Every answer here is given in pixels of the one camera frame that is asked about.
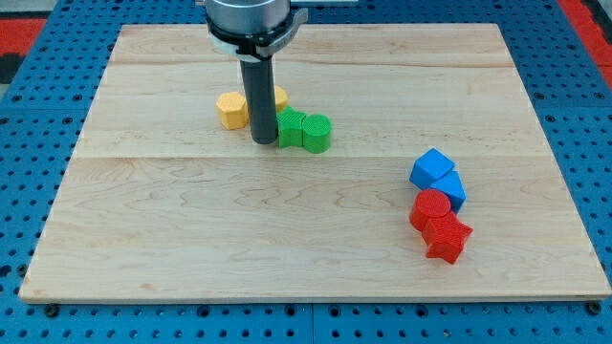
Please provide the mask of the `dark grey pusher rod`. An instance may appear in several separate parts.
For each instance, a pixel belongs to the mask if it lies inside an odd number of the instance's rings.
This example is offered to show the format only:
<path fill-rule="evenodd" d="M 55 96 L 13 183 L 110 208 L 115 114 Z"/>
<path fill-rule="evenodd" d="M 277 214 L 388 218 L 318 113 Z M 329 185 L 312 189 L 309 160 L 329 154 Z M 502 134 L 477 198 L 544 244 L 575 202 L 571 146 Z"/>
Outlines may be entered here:
<path fill-rule="evenodd" d="M 250 116 L 251 138 L 258 144 L 271 144 L 277 138 L 273 63 L 270 59 L 241 61 L 240 68 Z"/>

